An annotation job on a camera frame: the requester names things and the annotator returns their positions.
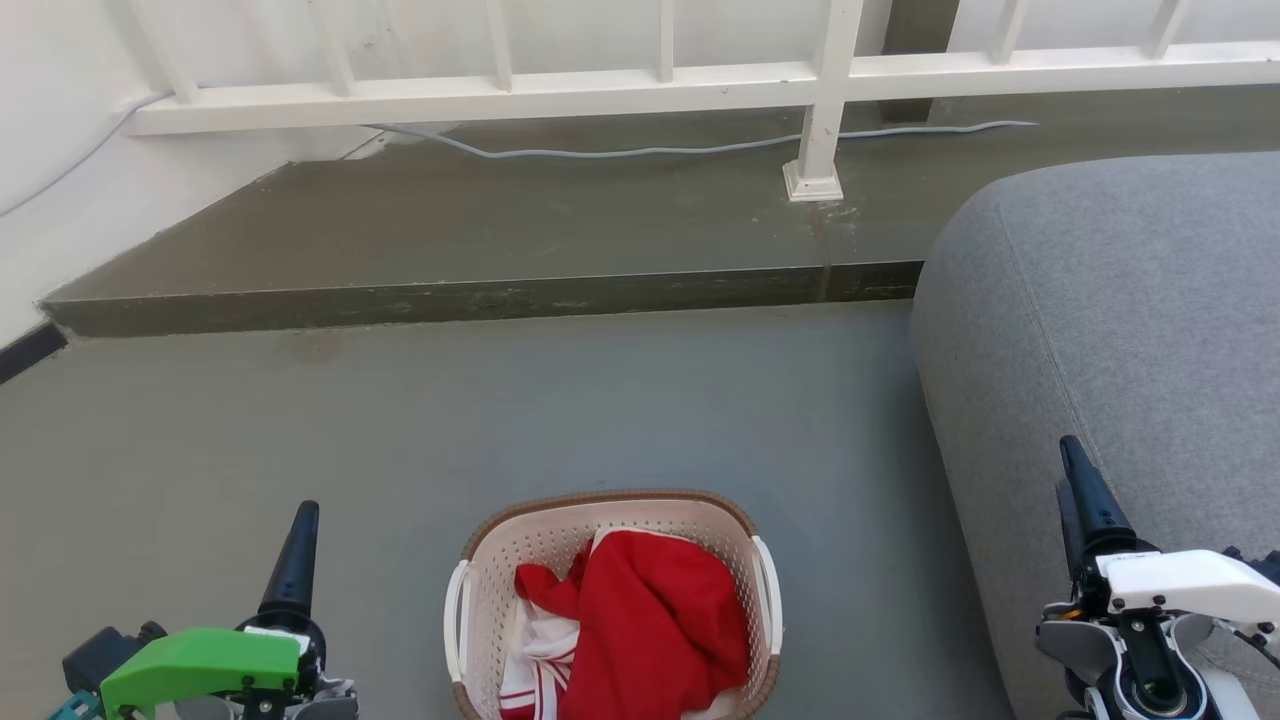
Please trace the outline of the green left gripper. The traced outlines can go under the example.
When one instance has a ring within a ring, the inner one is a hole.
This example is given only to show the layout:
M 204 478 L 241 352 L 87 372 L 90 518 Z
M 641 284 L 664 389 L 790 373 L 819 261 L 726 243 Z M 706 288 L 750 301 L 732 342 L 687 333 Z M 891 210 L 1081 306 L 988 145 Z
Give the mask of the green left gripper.
M 168 634 L 106 626 L 61 661 L 68 698 L 50 720 L 296 720 L 328 692 L 326 643 L 312 619 L 320 506 L 305 500 L 259 603 L 259 626 Z

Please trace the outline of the red and white garment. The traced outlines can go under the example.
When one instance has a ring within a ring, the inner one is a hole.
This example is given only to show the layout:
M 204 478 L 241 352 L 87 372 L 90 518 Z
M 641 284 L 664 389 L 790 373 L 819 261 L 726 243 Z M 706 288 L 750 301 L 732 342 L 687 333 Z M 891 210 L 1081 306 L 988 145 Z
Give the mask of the red and white garment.
M 564 575 L 526 562 L 513 585 L 500 720 L 685 720 L 748 684 L 736 582 L 690 539 L 605 528 Z

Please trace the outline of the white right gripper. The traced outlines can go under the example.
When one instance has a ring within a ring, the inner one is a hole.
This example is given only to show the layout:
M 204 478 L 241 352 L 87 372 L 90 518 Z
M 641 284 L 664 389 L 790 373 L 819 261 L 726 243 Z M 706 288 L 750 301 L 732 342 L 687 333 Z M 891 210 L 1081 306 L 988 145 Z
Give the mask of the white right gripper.
M 1056 484 L 1056 501 L 1069 578 L 1076 584 L 1080 562 L 1100 556 L 1087 569 L 1101 580 L 1106 612 L 1155 609 L 1280 626 L 1279 584 L 1225 553 L 1151 551 L 1080 439 L 1061 437 L 1060 456 L 1064 478 Z

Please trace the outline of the white metal railing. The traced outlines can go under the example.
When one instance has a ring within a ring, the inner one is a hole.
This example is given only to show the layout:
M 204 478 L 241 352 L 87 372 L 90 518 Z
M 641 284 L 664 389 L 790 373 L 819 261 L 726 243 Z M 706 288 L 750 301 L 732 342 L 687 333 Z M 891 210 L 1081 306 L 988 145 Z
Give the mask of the white metal railing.
M 127 0 L 168 96 L 133 111 L 137 136 L 404 123 L 804 109 L 797 156 L 783 165 L 794 202 L 840 200 L 835 152 L 849 102 L 1280 83 L 1280 38 L 1180 44 L 1190 0 L 1162 0 L 1135 46 L 1020 50 L 1030 0 L 1005 0 L 980 53 L 858 56 L 864 0 L 827 0 L 809 61 L 678 67 L 675 0 L 659 0 L 650 69 L 520 74 L 500 0 L 485 0 L 490 76 L 358 79 L 333 0 L 306 0 L 326 77 L 302 85 L 197 85 L 148 0 Z

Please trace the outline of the black baseboard strip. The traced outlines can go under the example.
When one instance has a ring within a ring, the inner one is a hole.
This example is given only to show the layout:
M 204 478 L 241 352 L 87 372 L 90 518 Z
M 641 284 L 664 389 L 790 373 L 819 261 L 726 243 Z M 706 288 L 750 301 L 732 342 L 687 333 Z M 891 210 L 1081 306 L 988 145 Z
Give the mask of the black baseboard strip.
M 68 346 L 68 338 L 52 323 L 44 323 L 0 348 L 0 386 L 13 380 Z

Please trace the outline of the grey fabric sofa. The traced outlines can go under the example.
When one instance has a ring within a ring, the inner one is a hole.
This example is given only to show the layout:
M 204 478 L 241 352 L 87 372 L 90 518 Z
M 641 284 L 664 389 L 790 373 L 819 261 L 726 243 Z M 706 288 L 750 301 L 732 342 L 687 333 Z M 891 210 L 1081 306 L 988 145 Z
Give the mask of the grey fabric sofa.
M 931 249 L 911 337 L 1016 720 L 1073 703 L 1034 644 L 1070 591 L 1062 436 L 1162 551 L 1280 551 L 1280 151 L 984 187 Z

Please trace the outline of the cream perforated laundry basket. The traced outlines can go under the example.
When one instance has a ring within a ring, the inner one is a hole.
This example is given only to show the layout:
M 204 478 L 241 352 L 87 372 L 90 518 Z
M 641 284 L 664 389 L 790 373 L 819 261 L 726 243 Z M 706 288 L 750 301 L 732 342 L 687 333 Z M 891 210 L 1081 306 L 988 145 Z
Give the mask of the cream perforated laundry basket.
M 748 683 L 690 720 L 754 720 L 762 711 L 780 675 L 785 637 L 780 579 L 767 543 L 750 516 L 721 495 L 636 488 L 517 503 L 472 533 L 451 574 L 442 632 L 463 720 L 500 720 L 500 674 L 516 618 L 516 568 L 534 562 L 566 571 L 598 532 L 620 529 L 681 536 L 727 565 L 748 620 Z

